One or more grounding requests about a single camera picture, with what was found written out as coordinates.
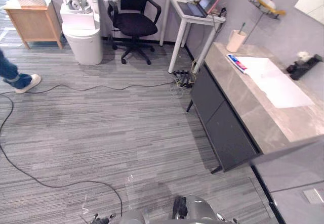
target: black office chair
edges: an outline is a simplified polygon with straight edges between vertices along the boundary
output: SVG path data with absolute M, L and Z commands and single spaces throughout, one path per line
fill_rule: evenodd
M 146 2 L 150 2 L 157 9 L 154 22 L 144 16 Z M 125 53 L 121 56 L 121 62 L 123 64 L 126 64 L 126 60 L 124 59 L 125 56 L 129 52 L 135 50 L 138 51 L 138 53 L 145 58 L 146 63 L 150 65 L 151 61 L 140 48 L 150 48 L 150 50 L 154 52 L 154 47 L 147 44 L 139 44 L 137 40 L 139 37 L 157 33 L 155 24 L 161 14 L 161 7 L 152 0 L 120 0 L 120 9 L 136 10 L 140 11 L 140 13 L 119 13 L 117 4 L 113 1 L 109 1 L 108 15 L 112 20 L 113 26 L 118 28 L 123 34 L 132 37 L 131 43 L 113 42 L 112 48 L 117 50 L 117 45 L 127 47 Z

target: white trash can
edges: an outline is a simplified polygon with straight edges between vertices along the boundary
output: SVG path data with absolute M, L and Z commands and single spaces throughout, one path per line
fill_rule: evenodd
M 97 65 L 103 58 L 99 19 L 95 22 L 97 29 L 70 29 L 64 26 L 64 22 L 62 24 L 63 34 L 76 61 L 83 65 Z

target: office chair armrest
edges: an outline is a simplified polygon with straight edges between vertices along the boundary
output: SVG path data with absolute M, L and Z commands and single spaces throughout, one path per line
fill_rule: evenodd
M 157 22 L 157 20 L 158 20 L 158 18 L 159 18 L 159 16 L 160 16 L 160 14 L 161 14 L 161 7 L 159 6 L 159 4 L 157 4 L 157 3 L 154 2 L 153 0 L 146 0 L 146 1 L 148 1 L 148 2 L 151 3 L 153 6 L 156 7 L 157 12 L 156 12 L 156 16 L 155 16 L 155 19 L 154 19 L 154 24 L 156 24 L 156 22 Z
M 112 20 L 112 24 L 115 27 L 116 26 L 116 21 L 117 21 L 117 16 L 118 16 L 118 7 L 117 7 L 117 3 L 113 2 L 113 1 L 108 1 L 108 16 L 110 17 L 110 19 Z

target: toothbrush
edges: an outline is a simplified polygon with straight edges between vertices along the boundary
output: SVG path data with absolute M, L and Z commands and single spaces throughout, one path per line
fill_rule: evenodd
M 243 29 L 244 26 L 245 26 L 245 22 L 242 24 L 242 27 L 241 27 L 241 29 L 239 30 L 238 34 L 241 34 L 241 31 L 242 31 L 242 29 Z

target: laptop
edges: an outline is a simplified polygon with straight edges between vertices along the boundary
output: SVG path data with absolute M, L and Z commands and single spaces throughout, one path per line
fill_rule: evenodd
M 178 2 L 185 15 L 205 18 L 216 6 L 219 0 L 199 0 L 197 4 Z

